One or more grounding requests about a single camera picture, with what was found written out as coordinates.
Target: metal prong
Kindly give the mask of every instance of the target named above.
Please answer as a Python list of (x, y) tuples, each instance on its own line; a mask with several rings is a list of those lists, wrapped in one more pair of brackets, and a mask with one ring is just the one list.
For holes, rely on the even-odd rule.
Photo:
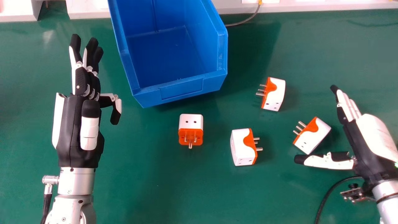
[(307, 125), (305, 125), (303, 122), (299, 121), (298, 124), (300, 124), (303, 128), (305, 128)]

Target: blue storage box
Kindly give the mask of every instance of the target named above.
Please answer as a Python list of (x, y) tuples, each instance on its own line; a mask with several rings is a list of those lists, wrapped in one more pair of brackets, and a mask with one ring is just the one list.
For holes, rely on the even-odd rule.
[(108, 0), (131, 92), (150, 107), (219, 90), (228, 33), (211, 0)]

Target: green table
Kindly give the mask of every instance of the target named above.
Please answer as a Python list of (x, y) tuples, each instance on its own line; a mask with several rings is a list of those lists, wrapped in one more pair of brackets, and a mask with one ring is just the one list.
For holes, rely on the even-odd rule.
[[(71, 91), (68, 44), (97, 37), (103, 92), (118, 94), (123, 115), (101, 132), (97, 169), (99, 224), (311, 223), (327, 189), (350, 171), (296, 165), (298, 120), (319, 116), (332, 127), (317, 153), (349, 150), (329, 90), (338, 85), (362, 112), (380, 117), (398, 140), (398, 11), (261, 14), (228, 29), (228, 76), (220, 91), (142, 109), (131, 96), (109, 19), (69, 20), (64, 3), (42, 10), (40, 21), (0, 24), (0, 223), (39, 223), (43, 175), (58, 175), (51, 144), (55, 93)], [(223, 16), (225, 22), (247, 15)], [(268, 76), (287, 82), (278, 113), (255, 96)], [(204, 116), (204, 144), (178, 144), (181, 113)], [(232, 129), (261, 138), (256, 165), (235, 167)], [(378, 223), (374, 203), (344, 202), (340, 186), (322, 223)]]

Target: orange and white plug adapter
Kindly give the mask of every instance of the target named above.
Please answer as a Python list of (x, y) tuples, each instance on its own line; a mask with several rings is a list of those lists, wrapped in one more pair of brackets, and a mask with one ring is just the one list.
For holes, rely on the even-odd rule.
[(181, 145), (192, 149), (193, 145), (203, 144), (203, 116), (201, 114), (181, 114), (179, 116), (178, 138)]
[(318, 117), (313, 118), (307, 125), (301, 121), (299, 121), (298, 124), (301, 127), (296, 126), (296, 129), (299, 132), (293, 130), (297, 135), (293, 144), (307, 155), (309, 155), (319, 145), (319, 143), (321, 143), (332, 129)]
[(260, 138), (254, 138), (251, 128), (232, 130), (231, 133), (231, 153), (235, 166), (253, 165), (257, 159), (257, 151), (263, 148), (257, 148), (256, 144)]
[(264, 89), (258, 89), (257, 96), (263, 97), (261, 108), (265, 110), (279, 111), (285, 97), (286, 81), (268, 77), (265, 85), (260, 84)]

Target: robotic hand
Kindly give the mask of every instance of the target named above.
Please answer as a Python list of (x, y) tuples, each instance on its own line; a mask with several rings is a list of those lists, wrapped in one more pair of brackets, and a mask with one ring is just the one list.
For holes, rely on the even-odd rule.
[(340, 194), (352, 202), (373, 198), (385, 224), (398, 223), (398, 151), (386, 125), (370, 114), (361, 114), (355, 102), (337, 86), (337, 116), (355, 154), (348, 152), (327, 155), (297, 155), (295, 162), (327, 169), (353, 169), (365, 182), (362, 187), (351, 185)]
[[(52, 142), (58, 153), (59, 176), (44, 176), (44, 208), (41, 224), (95, 224), (93, 187), (96, 168), (104, 148), (99, 131), (101, 108), (113, 106), (111, 123), (121, 116), (121, 99), (102, 94), (98, 63), (103, 50), (91, 38), (80, 56), (81, 39), (72, 35), (69, 46), (72, 65), (72, 94), (56, 94)], [(49, 213), (52, 188), (58, 184), (58, 196)]]

